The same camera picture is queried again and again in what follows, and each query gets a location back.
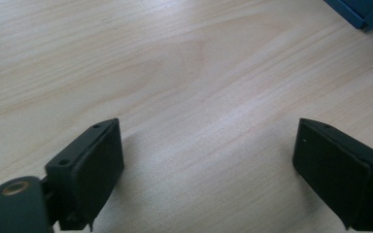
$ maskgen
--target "light wood grain surface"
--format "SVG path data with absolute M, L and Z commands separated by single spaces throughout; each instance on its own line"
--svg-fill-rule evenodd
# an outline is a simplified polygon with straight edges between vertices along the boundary
M 291 158 L 301 117 L 373 148 L 373 32 L 321 0 L 0 0 L 0 183 L 113 117 L 94 232 L 345 232 Z

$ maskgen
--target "wood grain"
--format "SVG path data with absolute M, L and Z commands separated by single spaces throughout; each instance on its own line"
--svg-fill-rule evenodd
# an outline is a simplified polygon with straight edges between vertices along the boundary
M 94 232 L 345 232 L 291 157 L 301 117 L 373 147 L 373 31 L 321 0 L 1 0 L 0 183 L 112 117 Z

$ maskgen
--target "black bracket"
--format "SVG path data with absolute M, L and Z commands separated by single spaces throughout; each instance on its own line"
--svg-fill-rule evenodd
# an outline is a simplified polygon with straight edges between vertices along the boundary
M 22 177 L 0 185 L 0 232 L 51 233 L 92 224 L 123 170 L 119 120 L 97 123 L 55 156 L 41 181 Z
M 330 125 L 303 118 L 293 166 L 346 228 L 373 231 L 373 149 Z

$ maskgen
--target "wooden table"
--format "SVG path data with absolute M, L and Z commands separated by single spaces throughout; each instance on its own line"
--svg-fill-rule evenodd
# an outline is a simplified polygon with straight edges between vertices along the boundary
M 113 117 L 94 232 L 345 232 L 291 158 L 301 117 L 373 148 L 373 31 L 321 0 L 1 0 L 0 183 Z

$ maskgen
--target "blue object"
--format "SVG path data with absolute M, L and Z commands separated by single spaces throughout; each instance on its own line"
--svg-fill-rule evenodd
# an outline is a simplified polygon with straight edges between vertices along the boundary
M 373 0 L 324 0 L 357 29 L 373 29 Z

